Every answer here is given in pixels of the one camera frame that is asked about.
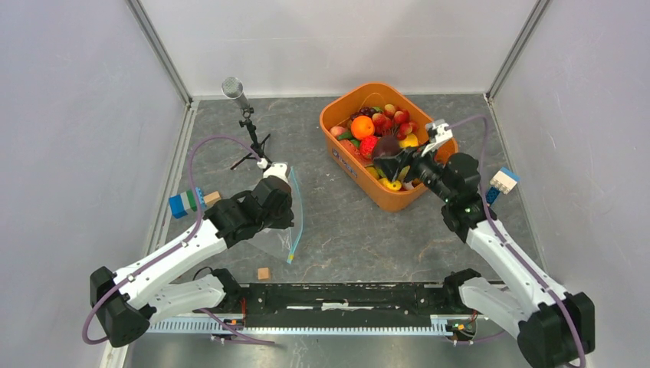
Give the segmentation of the dark purple mangosteen toy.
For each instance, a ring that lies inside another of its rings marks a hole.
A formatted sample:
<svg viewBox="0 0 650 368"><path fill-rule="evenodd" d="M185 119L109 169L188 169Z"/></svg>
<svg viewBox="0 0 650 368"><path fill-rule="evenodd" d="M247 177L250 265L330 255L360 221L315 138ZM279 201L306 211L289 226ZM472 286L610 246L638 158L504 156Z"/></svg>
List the dark purple mangosteen toy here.
<svg viewBox="0 0 650 368"><path fill-rule="evenodd" d="M393 135L382 136L377 141L371 152L371 159L382 157L382 156L394 156L401 151L402 147L399 145L399 141Z"/></svg>

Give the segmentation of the red strawberry toy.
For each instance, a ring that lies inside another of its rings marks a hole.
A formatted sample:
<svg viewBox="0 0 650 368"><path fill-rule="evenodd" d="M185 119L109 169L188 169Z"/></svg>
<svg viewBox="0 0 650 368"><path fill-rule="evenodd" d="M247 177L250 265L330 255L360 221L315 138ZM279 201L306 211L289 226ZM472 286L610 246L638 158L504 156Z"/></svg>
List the red strawberry toy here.
<svg viewBox="0 0 650 368"><path fill-rule="evenodd" d="M366 136L360 140L359 154L361 157L367 160L371 160L373 157L373 150L375 149L378 142L379 137L374 135Z"/></svg>

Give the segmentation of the clear zip top bag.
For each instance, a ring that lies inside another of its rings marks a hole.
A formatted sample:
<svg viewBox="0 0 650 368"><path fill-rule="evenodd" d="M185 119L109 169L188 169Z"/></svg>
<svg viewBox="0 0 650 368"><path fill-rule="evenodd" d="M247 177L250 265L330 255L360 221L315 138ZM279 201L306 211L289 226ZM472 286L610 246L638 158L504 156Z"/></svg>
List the clear zip top bag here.
<svg viewBox="0 0 650 368"><path fill-rule="evenodd" d="M287 180L291 188L291 208L281 219L281 227L265 228L248 243L290 265L294 262L304 232L304 204L293 168L289 168Z"/></svg>

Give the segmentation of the orange fruit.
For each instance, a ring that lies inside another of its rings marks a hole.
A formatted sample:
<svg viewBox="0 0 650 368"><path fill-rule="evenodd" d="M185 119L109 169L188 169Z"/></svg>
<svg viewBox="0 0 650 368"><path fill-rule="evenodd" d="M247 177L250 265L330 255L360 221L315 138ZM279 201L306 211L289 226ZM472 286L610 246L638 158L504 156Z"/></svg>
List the orange fruit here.
<svg viewBox="0 0 650 368"><path fill-rule="evenodd" d="M363 140L375 133L375 125L370 117L358 116L350 124L350 131L354 138Z"/></svg>

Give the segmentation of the dark purple grape bunch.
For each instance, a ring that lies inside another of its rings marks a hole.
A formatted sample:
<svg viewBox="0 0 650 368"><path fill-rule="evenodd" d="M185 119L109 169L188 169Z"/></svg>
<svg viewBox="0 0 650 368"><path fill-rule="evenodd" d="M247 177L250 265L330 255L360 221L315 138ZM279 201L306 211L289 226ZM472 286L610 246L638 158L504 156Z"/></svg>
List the dark purple grape bunch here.
<svg viewBox="0 0 650 368"><path fill-rule="evenodd" d="M381 112L381 110L377 110L375 107L362 107L354 114L354 117L366 116L372 118L374 114Z"/></svg>

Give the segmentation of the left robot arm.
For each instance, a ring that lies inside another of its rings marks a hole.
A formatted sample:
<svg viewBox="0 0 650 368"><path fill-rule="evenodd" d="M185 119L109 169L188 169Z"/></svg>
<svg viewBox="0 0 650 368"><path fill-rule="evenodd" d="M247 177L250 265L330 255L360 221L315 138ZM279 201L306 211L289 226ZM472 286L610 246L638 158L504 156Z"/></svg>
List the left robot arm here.
<svg viewBox="0 0 650 368"><path fill-rule="evenodd" d="M217 201L199 225L147 257L117 271L102 266L90 275L90 305L112 347L141 337L167 317L201 308L234 311L241 292L218 277L173 284L199 262L248 241L268 228L294 224L291 176L268 170L252 190Z"/></svg>

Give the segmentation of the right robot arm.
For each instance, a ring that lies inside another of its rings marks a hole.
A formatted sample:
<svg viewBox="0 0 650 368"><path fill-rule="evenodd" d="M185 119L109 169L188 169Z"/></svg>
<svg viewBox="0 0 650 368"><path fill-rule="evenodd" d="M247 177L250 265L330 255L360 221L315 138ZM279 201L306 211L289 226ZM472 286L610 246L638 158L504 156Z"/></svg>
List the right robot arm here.
<svg viewBox="0 0 650 368"><path fill-rule="evenodd" d="M455 153L447 163L432 153L407 148L373 160L388 177L407 168L439 197L448 229L498 274L505 290L480 275L467 275L444 289L444 306L453 313L468 307L488 317L516 341L532 367L584 367L595 349L595 305L583 292L570 293L521 250L488 206L481 183L481 159Z"/></svg>

